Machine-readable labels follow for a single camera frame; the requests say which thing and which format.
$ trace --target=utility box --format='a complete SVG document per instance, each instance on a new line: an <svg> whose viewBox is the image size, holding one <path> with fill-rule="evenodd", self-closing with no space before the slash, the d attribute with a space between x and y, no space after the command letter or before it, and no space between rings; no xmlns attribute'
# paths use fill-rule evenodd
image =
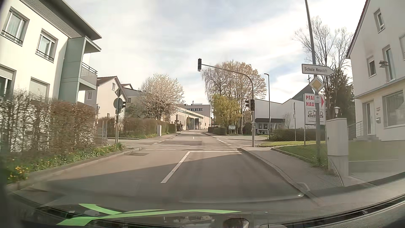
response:
<svg viewBox="0 0 405 228"><path fill-rule="evenodd" d="M161 125L157 125L156 127L156 134L158 136L162 136L162 126Z"/></svg>
<svg viewBox="0 0 405 228"><path fill-rule="evenodd" d="M328 155L349 155L349 137L347 135L346 118L335 118L326 121L326 143Z"/></svg>

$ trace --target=entrance door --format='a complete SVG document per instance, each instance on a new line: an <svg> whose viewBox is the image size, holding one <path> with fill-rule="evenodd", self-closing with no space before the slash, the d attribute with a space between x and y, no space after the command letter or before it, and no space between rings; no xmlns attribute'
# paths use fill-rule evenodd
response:
<svg viewBox="0 0 405 228"><path fill-rule="evenodd" d="M374 102L366 103L367 135L375 135Z"/></svg>

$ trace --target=lamp post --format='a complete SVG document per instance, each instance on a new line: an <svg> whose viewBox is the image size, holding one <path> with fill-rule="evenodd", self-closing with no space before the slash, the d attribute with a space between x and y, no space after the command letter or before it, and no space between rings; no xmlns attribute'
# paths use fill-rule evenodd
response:
<svg viewBox="0 0 405 228"><path fill-rule="evenodd" d="M267 126L267 130L269 131L269 139L270 139L270 124L271 124L271 113L270 113L270 75L268 73L264 73L268 77L269 82L269 125Z"/></svg>
<svg viewBox="0 0 405 228"><path fill-rule="evenodd" d="M340 108L339 107L335 107L335 118L337 118L337 115L339 113Z"/></svg>
<svg viewBox="0 0 405 228"><path fill-rule="evenodd" d="M241 73L241 72L237 72L237 71L233 71L233 70L229 70L229 69L225 69L225 68L221 68L221 67L215 67L215 66L210 66L210 65L202 64L202 60L199 58L199 59L198 59L198 66L197 66L197 70L198 70L198 71L201 71L201 66L217 68L217 69L220 69L220 70L229 71L229 72L233 72L233 73L237 73L237 74L246 76L246 77L249 79L250 83L252 84L252 100L253 100L253 102L254 102L254 87L253 87L253 81L252 81L252 79L251 79L247 74L244 74L244 73ZM254 147L254 134L255 134L255 120L254 120L254 111L252 111L252 147Z"/></svg>

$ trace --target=traffic light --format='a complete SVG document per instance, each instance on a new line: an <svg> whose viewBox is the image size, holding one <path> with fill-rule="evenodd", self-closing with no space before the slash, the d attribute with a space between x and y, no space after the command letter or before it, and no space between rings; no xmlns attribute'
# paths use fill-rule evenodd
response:
<svg viewBox="0 0 405 228"><path fill-rule="evenodd" d="M250 111L254 111L254 99L250 99Z"/></svg>
<svg viewBox="0 0 405 228"><path fill-rule="evenodd" d="M198 66L197 66L197 70L200 72L201 71L201 59L198 59Z"/></svg>

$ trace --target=road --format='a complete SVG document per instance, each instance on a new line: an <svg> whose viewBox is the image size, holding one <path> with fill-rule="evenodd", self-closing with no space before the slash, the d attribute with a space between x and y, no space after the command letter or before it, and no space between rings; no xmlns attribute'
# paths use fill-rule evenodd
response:
<svg viewBox="0 0 405 228"><path fill-rule="evenodd" d="M248 210L285 201L300 205L305 198L271 167L237 150L250 141L214 138L203 130L165 138L123 141L143 150L72 169L18 194L41 204L122 210Z"/></svg>

